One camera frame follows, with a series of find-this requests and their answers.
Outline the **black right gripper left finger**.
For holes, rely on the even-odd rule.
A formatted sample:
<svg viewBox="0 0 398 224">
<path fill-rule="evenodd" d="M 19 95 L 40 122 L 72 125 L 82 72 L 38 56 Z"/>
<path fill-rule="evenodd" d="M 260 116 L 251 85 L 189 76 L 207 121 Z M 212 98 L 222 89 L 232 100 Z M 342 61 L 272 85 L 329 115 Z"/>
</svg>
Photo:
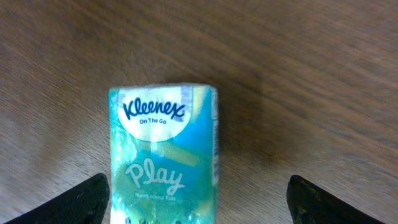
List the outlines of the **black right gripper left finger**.
<svg viewBox="0 0 398 224">
<path fill-rule="evenodd" d="M 98 173 L 5 224 L 101 224 L 109 195 L 107 177 Z"/>
</svg>

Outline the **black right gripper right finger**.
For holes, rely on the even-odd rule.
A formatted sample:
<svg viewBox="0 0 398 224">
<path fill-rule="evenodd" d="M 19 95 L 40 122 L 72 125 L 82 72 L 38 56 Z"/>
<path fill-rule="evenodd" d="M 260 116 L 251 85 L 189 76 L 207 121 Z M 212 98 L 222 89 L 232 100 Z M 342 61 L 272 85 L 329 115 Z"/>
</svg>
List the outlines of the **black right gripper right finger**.
<svg viewBox="0 0 398 224">
<path fill-rule="evenodd" d="M 299 175 L 290 177 L 286 197 L 294 224 L 383 224 Z"/>
</svg>

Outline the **green tissue pack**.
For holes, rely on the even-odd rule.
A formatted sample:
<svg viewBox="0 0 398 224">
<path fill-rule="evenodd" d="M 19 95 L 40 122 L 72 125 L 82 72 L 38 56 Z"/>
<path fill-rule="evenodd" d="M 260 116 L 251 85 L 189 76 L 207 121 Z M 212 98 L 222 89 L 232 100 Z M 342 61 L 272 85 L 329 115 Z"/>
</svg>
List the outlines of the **green tissue pack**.
<svg viewBox="0 0 398 224">
<path fill-rule="evenodd" d="M 218 90 L 171 83 L 109 91 L 111 223 L 216 221 Z"/>
</svg>

